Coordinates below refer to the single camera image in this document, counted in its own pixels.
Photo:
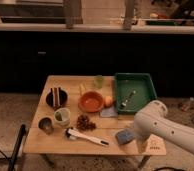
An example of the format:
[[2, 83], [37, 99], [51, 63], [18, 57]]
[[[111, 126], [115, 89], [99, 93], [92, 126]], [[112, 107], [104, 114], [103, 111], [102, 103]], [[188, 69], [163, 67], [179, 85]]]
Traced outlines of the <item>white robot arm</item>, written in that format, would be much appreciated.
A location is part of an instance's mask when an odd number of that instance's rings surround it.
[[167, 114], [166, 105], [159, 100], [145, 105], [135, 114], [132, 123], [136, 139], [146, 141], [154, 134], [194, 154], [194, 128], [166, 119]]

